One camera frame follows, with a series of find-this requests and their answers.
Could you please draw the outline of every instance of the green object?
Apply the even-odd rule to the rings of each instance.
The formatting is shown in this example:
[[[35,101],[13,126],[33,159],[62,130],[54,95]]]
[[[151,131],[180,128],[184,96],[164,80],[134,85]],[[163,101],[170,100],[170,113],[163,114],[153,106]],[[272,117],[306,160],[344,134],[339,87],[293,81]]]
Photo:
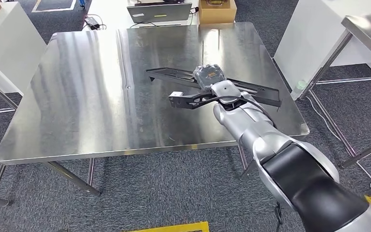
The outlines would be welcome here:
[[[298,81],[298,83],[297,83],[297,89],[304,90],[305,87],[306,87],[306,82],[305,81]]]

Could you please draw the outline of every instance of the gray carpet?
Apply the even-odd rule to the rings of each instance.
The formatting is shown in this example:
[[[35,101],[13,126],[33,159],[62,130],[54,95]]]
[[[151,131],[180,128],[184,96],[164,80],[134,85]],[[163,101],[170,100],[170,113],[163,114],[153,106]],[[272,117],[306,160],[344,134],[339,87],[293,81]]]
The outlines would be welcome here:
[[[238,0],[237,21],[253,22],[273,54],[295,5],[295,0]],[[78,21],[76,15],[68,17]],[[53,33],[46,20],[44,14],[34,21],[43,36]],[[325,79],[369,75],[366,65],[356,65],[332,68]],[[315,92],[357,151],[371,145],[371,82],[318,86]],[[20,100],[17,94],[11,97]],[[309,102],[297,105],[311,130],[305,140],[334,163],[346,160],[344,147]],[[12,116],[0,115],[0,140]],[[88,160],[61,164],[86,179]],[[371,156],[362,164],[371,173]],[[0,197],[13,204],[0,207],[0,232],[55,232],[65,227],[71,232],[131,231],[204,220],[213,232],[275,231],[275,200],[256,173],[240,181],[241,169],[235,147],[97,159],[94,187],[102,195],[94,197],[40,164],[9,166]],[[371,195],[371,181],[359,167],[340,169],[340,176],[348,189]],[[294,212],[283,210],[283,222],[281,232],[304,231]]]
[[[82,30],[84,17],[90,7],[91,0],[85,0],[86,9],[80,7],[79,0],[76,0],[74,9],[71,11],[55,12],[35,12],[32,9],[36,0],[17,0],[23,10],[32,21],[43,40],[48,43],[52,35],[56,32],[79,31]],[[69,8],[72,0],[42,0],[37,10],[47,10],[56,8]]]

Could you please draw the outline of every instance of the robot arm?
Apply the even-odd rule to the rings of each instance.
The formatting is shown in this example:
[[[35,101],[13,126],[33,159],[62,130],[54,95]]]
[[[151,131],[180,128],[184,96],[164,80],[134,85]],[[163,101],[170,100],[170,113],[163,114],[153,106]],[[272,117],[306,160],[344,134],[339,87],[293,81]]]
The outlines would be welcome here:
[[[189,96],[174,92],[171,105],[193,109],[214,96],[216,119],[249,150],[262,182],[282,206],[299,213],[306,231],[371,232],[371,206],[339,184],[338,170],[326,156],[278,131],[254,98],[217,65],[197,67],[194,77],[206,94],[187,107],[183,100]]]

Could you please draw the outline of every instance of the laptop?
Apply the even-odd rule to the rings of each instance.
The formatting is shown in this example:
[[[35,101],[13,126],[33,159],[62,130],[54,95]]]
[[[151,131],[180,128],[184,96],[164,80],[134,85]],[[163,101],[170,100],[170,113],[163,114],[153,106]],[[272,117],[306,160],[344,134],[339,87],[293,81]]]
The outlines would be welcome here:
[[[134,23],[155,23],[187,20],[192,3],[163,4],[152,6],[128,6]]]

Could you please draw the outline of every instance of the power adapter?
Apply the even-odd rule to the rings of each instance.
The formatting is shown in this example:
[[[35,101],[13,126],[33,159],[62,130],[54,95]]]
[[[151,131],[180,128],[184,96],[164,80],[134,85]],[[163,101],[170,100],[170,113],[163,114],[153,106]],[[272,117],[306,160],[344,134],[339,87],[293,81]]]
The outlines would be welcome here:
[[[100,28],[99,23],[93,17],[86,17],[85,22],[89,25],[91,30],[97,30]]]

